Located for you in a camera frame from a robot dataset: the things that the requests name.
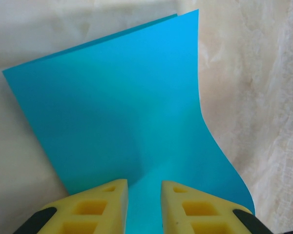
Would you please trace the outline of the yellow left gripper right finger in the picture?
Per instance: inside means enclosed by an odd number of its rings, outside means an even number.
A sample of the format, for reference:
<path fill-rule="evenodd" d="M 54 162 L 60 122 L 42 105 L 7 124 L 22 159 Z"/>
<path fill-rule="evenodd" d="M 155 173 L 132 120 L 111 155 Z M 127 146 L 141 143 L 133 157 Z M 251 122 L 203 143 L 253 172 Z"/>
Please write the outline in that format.
<path fill-rule="evenodd" d="M 173 181 L 161 184 L 164 234 L 271 234 L 246 207 Z"/>

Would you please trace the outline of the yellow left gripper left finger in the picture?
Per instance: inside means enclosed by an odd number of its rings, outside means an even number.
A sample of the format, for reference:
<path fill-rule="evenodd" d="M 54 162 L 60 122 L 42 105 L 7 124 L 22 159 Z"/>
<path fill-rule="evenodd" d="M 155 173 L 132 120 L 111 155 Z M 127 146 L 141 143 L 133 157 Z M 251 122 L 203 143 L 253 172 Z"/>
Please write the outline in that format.
<path fill-rule="evenodd" d="M 128 184 L 117 179 L 51 202 L 13 234 L 125 234 Z"/>

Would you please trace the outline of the blue cloth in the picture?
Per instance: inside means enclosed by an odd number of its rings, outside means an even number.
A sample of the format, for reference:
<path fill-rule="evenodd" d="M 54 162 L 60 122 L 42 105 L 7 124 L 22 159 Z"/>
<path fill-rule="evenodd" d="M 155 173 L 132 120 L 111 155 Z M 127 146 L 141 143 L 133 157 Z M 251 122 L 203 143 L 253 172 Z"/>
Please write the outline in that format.
<path fill-rule="evenodd" d="M 161 183 L 254 211 L 202 116 L 199 11 L 171 15 L 4 70 L 66 190 L 126 179 L 126 234 L 162 234 Z"/>

